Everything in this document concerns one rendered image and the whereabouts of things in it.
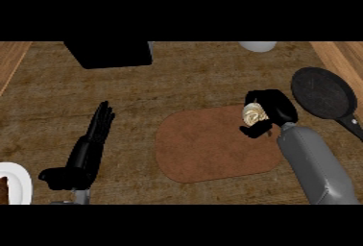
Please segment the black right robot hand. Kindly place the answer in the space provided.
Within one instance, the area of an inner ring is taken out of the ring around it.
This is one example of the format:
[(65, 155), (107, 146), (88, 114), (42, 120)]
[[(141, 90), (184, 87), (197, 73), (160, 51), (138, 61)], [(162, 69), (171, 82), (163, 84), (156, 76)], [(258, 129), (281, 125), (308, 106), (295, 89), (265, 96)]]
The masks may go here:
[(239, 127), (247, 137), (258, 138), (273, 125), (281, 127), (286, 123), (298, 122), (295, 107), (280, 90), (250, 90), (245, 96), (243, 106), (249, 103), (258, 103), (262, 106), (268, 119), (256, 122), (250, 127), (246, 124)]

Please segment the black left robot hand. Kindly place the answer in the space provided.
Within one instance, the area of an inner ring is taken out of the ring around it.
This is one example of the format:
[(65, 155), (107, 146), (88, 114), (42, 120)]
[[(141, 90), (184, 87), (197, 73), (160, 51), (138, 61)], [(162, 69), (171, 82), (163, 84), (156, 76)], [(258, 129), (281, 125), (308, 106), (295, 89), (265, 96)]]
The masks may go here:
[(48, 184), (51, 190), (85, 190), (91, 187), (113, 118), (112, 108), (107, 102), (101, 102), (90, 120), (87, 133), (73, 145), (65, 166), (48, 168), (38, 175), (38, 179)]

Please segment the cream frosted cupcake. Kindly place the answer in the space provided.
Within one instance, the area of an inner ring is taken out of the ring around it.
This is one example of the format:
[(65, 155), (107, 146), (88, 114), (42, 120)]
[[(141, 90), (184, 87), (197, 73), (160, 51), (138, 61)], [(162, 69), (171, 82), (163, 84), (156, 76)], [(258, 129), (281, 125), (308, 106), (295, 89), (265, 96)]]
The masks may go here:
[(242, 120), (247, 127), (256, 122), (267, 120), (268, 116), (258, 103), (249, 103), (242, 110)]

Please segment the black frying pan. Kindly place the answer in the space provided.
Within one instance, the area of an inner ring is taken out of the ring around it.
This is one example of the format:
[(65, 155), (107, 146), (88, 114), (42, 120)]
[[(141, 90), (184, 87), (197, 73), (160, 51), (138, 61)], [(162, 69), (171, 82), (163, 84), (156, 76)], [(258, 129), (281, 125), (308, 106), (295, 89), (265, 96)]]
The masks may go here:
[(323, 68), (304, 67), (292, 76), (290, 90), (304, 110), (335, 120), (363, 141), (363, 125), (354, 116), (357, 98), (345, 80)]

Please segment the brown wooden cutting board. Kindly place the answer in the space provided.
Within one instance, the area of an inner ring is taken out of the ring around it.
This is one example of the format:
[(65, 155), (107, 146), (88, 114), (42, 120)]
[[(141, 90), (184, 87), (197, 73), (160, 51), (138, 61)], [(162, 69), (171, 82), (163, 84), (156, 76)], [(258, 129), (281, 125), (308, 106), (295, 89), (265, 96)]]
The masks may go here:
[(178, 183), (196, 183), (268, 172), (281, 160), (278, 127), (258, 138), (239, 130), (243, 105), (171, 114), (156, 132), (160, 171)]

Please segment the white plate with brown food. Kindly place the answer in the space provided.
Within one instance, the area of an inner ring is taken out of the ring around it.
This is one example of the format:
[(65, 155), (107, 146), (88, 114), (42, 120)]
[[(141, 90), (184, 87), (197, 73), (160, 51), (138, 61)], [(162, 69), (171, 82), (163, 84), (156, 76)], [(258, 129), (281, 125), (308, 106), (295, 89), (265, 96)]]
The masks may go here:
[(13, 162), (0, 162), (0, 178), (7, 178), (8, 204), (29, 205), (32, 182), (26, 169)]

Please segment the black box appliance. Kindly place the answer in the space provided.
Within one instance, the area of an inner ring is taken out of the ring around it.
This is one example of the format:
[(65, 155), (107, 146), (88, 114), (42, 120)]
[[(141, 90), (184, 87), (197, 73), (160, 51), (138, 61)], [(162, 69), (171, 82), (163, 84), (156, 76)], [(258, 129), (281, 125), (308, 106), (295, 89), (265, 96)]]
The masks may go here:
[(150, 65), (149, 41), (65, 41), (75, 60), (85, 69)]

